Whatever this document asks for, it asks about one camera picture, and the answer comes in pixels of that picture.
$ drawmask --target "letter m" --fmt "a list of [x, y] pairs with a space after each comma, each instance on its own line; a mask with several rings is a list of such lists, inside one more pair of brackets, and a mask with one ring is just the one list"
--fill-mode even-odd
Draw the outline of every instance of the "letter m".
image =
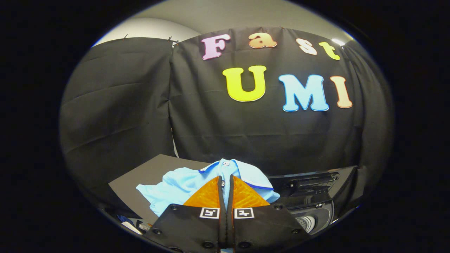
[[311, 110], [327, 111], [329, 109], [325, 101], [324, 87], [322, 86], [323, 77], [310, 75], [308, 81], [306, 81], [306, 86], [303, 86], [294, 75], [281, 75], [278, 79], [283, 82], [286, 92], [286, 104], [283, 106], [283, 111], [298, 111], [299, 107], [295, 103], [295, 98], [300, 102], [303, 110], [308, 109], [311, 98]]

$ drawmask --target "yellow letter u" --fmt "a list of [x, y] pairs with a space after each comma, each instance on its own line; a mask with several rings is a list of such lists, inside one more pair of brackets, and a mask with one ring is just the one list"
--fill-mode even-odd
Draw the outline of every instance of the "yellow letter u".
[[244, 91], [242, 89], [241, 74], [244, 72], [242, 68], [228, 68], [222, 72], [226, 77], [226, 86], [228, 95], [240, 102], [250, 102], [260, 99], [266, 92], [266, 82], [264, 80], [264, 66], [251, 66], [248, 68], [253, 72], [255, 78], [255, 89], [252, 91]]

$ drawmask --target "black fabric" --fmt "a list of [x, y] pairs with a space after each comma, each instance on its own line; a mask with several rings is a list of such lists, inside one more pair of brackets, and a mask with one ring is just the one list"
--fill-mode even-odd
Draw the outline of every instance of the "black fabric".
[[[269, 33], [274, 48], [254, 49], [248, 36]], [[229, 34], [222, 55], [203, 60], [202, 39]], [[312, 43], [317, 55], [306, 54], [296, 38]], [[319, 46], [328, 42], [341, 60], [331, 59]], [[180, 158], [214, 162], [237, 159], [260, 168], [267, 176], [324, 171], [358, 164], [363, 127], [362, 84], [352, 59], [329, 39], [281, 27], [253, 27], [211, 32], [180, 42], [171, 58], [170, 117]], [[243, 68], [243, 89], [254, 89], [248, 67], [263, 65], [266, 92], [252, 102], [238, 102], [227, 93], [222, 71]], [[284, 86], [278, 77], [295, 75], [305, 85], [311, 74], [324, 78], [328, 111], [283, 111]], [[351, 108], [337, 106], [331, 76], [342, 76]], [[379, 101], [378, 97], [367, 97]]]
[[71, 174], [100, 202], [129, 210], [108, 183], [158, 154], [175, 156], [168, 117], [172, 43], [129, 38], [96, 45], [74, 70], [60, 109]]
[[234, 197], [234, 178], [233, 175], [229, 177], [229, 195], [228, 205], [226, 211], [226, 243], [224, 248], [233, 248], [234, 245], [234, 232], [233, 232], [233, 197]]
[[386, 78], [359, 43], [350, 41], [344, 48], [363, 84], [364, 127], [353, 191], [342, 212], [357, 207], [375, 188], [386, 168], [394, 138], [394, 102]]

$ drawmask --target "ceiling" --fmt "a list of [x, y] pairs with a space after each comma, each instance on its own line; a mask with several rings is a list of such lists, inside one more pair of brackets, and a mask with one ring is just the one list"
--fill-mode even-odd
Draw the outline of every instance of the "ceiling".
[[131, 18], [164, 19], [201, 34], [242, 26], [281, 26], [344, 43], [353, 39], [321, 16], [284, 0], [166, 0]]

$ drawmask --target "orange gripper pad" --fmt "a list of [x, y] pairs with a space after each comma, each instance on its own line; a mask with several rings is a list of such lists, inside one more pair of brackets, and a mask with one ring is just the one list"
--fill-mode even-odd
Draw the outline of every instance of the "orange gripper pad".
[[211, 179], [186, 200], [183, 205], [198, 208], [220, 208], [218, 180], [218, 176]]
[[270, 205], [244, 181], [235, 176], [233, 176], [233, 179], [233, 208], [253, 208]]

